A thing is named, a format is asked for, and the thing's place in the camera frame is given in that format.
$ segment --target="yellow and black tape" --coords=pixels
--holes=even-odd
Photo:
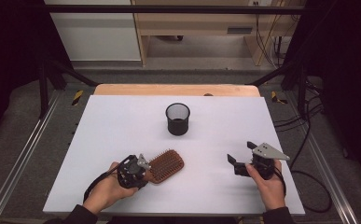
[[[273,92],[271,93],[271,96],[272,96],[272,101],[273,101],[274,103],[281,103],[281,104],[284,104],[284,105],[287,104],[287,101],[286,101],[286,100],[279,100],[279,99],[278,99],[278,97],[276,96],[276,92],[275,92],[275,91],[273,91]]]
[[[73,99],[72,105],[77,105],[77,104],[78,104],[78,101],[79,101],[80,98],[81,98],[82,92],[83,92],[83,91],[77,91],[77,92],[76,92],[76,95],[75,95],[75,98]]]

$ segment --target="hand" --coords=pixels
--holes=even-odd
[[[282,164],[280,161],[274,161],[275,167],[282,172]],[[277,175],[273,175],[271,179],[265,180],[251,164],[246,164],[246,169],[256,182],[262,202],[265,204],[265,209],[267,211],[285,207],[284,187]]]
[[[109,170],[117,165],[117,162],[113,162]],[[105,208],[113,205],[116,201],[132,196],[137,190],[138,188],[123,188],[118,182],[117,171],[115,171],[93,188],[90,196],[83,203],[83,206],[97,215]]]

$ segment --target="white table surface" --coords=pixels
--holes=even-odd
[[[172,103],[190,108],[189,130],[167,131],[165,109]],[[143,153],[149,161],[166,149],[176,150],[184,168],[159,185],[147,184],[131,198],[104,210],[123,216],[243,216],[265,211],[253,179],[235,175],[227,161],[250,162],[246,146],[264,142],[282,150],[263,97],[98,96],[88,101],[76,134],[45,207],[63,214],[82,204],[90,183],[112,161]],[[286,204],[304,215],[285,161]]]

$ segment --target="white panel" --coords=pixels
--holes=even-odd
[[[190,108],[189,130],[167,131],[165,109],[175,102]],[[262,97],[95,96],[88,101],[62,168],[44,207],[68,213],[82,203],[84,191],[112,161],[143,153],[149,161],[173,148],[184,168],[159,185],[148,184],[105,212],[122,215],[238,216],[261,214],[265,208],[250,177],[234,174],[227,153],[249,162],[246,142],[267,142],[281,150]],[[286,204],[292,214],[305,214],[286,162]]]
[[[45,0],[48,5],[130,5],[129,0]],[[133,15],[51,13],[71,61],[140,61]]]

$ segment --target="brush bristles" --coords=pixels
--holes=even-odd
[[[173,149],[166,150],[149,164],[151,165],[149,172],[152,174],[152,179],[149,181],[154,184],[159,184],[160,182],[166,180],[181,170],[184,166],[184,162],[180,155]]]

